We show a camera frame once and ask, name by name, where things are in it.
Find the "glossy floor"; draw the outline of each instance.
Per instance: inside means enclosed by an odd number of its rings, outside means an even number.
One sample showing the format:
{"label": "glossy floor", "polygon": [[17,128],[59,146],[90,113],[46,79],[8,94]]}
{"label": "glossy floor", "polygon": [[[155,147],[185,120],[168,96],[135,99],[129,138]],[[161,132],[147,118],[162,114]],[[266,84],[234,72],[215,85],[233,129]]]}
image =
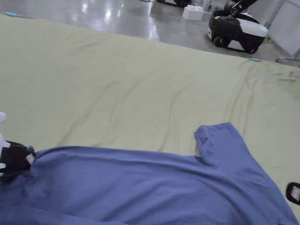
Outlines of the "glossy floor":
{"label": "glossy floor", "polygon": [[253,55],[217,48],[207,37],[207,22],[186,21],[183,9],[156,1],[0,0],[0,10],[227,55],[269,61],[282,55],[268,42]]}

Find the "metal frame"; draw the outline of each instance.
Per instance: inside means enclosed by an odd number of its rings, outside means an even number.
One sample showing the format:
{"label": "metal frame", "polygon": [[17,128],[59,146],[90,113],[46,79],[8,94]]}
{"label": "metal frame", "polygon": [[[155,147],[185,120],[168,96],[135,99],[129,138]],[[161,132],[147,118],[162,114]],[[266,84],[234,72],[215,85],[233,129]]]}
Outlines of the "metal frame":
{"label": "metal frame", "polygon": [[272,13],[270,19],[268,20],[268,22],[265,23],[265,27],[267,29],[270,29],[271,25],[272,25],[272,22],[274,21],[275,17],[277,16],[279,10],[281,9],[283,3],[285,2],[286,0],[280,0],[274,10],[274,12]]}
{"label": "metal frame", "polygon": [[282,60],[290,61],[290,62],[297,62],[300,63],[300,49],[295,53],[293,57],[280,57],[276,59],[276,62],[281,63]]}

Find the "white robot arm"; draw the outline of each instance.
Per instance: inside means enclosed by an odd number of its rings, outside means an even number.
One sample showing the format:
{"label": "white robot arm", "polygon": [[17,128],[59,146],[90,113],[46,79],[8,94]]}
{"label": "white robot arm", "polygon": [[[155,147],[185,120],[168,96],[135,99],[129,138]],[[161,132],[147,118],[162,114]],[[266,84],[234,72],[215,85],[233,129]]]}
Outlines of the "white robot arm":
{"label": "white robot arm", "polygon": [[33,151],[22,144],[6,141],[1,134],[1,125],[6,115],[0,112],[0,176],[15,176],[28,170],[35,160]]}

